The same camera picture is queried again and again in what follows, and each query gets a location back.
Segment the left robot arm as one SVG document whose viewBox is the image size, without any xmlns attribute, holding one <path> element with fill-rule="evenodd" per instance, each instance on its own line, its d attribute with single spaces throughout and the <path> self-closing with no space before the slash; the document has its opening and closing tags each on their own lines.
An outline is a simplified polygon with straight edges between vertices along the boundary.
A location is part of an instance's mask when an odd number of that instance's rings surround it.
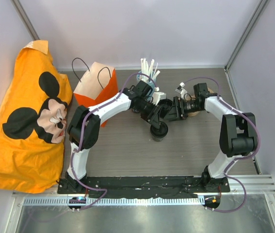
<svg viewBox="0 0 275 233">
<path fill-rule="evenodd" d="M 86 163 L 90 149 L 98 140 L 100 126 L 113 116 L 133 109 L 150 124 L 150 133 L 155 140 L 161 140 L 168 132 L 167 125 L 160 120 L 162 106 L 159 102 L 166 98 L 158 87 L 152 88 L 140 81 L 131 88 L 123 87 L 110 99 L 94 106 L 80 105 L 68 126 L 71 145 L 70 164 L 65 178 L 58 182 L 58 193 L 79 194 L 85 189 Z"/>
</svg>

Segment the black plastic cup lid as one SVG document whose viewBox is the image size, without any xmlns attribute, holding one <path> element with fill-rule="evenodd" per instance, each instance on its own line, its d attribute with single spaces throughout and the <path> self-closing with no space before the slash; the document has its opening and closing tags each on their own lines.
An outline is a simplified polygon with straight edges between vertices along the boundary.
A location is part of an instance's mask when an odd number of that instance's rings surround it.
<svg viewBox="0 0 275 233">
<path fill-rule="evenodd" d="M 155 128 L 154 126 L 150 127 L 150 133 L 155 137 L 165 137 L 168 133 L 168 126 L 165 122 L 159 123 L 159 128 Z"/>
</svg>

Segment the brown pulp cup carrier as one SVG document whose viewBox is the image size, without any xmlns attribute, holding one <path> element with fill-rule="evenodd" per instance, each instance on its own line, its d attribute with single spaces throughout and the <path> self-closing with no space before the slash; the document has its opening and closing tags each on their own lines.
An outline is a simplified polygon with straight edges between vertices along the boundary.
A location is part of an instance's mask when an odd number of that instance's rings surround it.
<svg viewBox="0 0 275 233">
<path fill-rule="evenodd" d="M 208 97 L 216 96 L 217 93 L 208 88 L 206 83 L 198 83 L 194 85 L 194 95 L 190 97 L 190 112 L 188 116 L 194 117 L 199 112 L 205 111 L 205 100 Z"/>
</svg>

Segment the orange paper bag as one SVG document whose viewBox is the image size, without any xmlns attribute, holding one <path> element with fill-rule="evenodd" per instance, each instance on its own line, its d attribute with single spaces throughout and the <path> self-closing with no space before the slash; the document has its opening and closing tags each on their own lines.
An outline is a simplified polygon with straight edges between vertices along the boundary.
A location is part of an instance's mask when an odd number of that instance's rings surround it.
<svg viewBox="0 0 275 233">
<path fill-rule="evenodd" d="M 114 97 L 119 91 L 113 66 L 94 62 L 78 82 L 74 96 L 79 105 L 90 107 Z"/>
</svg>

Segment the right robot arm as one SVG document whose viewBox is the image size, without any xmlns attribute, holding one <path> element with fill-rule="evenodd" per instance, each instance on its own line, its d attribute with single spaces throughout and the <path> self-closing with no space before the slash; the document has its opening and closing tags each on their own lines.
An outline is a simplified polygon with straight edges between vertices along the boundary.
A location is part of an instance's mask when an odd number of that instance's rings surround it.
<svg viewBox="0 0 275 233">
<path fill-rule="evenodd" d="M 253 113 L 243 113 L 226 103 L 217 93 L 209 91 L 206 83 L 194 85 L 194 97 L 186 99 L 184 83 L 177 88 L 181 97 L 164 104 L 162 118 L 168 121 L 185 120 L 190 114 L 206 111 L 221 122 L 220 151 L 211 164 L 205 167 L 197 183 L 211 192 L 225 185 L 225 178 L 238 160 L 250 157 L 259 148 L 256 119 Z"/>
</svg>

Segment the black paper coffee cup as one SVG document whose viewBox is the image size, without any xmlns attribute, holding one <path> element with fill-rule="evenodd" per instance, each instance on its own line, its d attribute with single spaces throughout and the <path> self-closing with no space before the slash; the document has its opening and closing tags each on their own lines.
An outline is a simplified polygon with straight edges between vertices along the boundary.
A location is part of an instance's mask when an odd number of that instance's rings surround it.
<svg viewBox="0 0 275 233">
<path fill-rule="evenodd" d="M 152 139 L 156 142 L 161 142 L 165 137 L 165 134 L 152 134 Z"/>
</svg>

